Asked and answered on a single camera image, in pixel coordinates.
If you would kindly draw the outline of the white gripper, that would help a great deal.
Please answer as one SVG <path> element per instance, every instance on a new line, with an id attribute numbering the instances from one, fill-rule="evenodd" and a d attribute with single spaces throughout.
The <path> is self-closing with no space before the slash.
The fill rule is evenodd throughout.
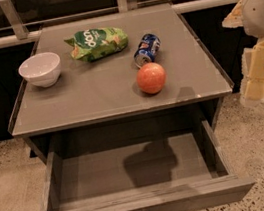
<path id="1" fill-rule="evenodd" d="M 238 1 L 221 25 L 235 29 L 243 24 L 248 35 L 259 38 L 253 48 L 243 50 L 241 58 L 240 103 L 253 107 L 264 102 L 264 0 Z"/>

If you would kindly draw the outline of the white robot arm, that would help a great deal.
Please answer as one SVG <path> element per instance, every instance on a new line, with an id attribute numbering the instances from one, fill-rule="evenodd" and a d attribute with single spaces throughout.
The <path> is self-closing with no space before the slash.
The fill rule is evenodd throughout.
<path id="1" fill-rule="evenodd" d="M 242 26 L 257 43 L 242 54 L 241 104 L 253 107 L 264 102 L 264 0 L 240 0 L 224 18 L 222 26 Z"/>

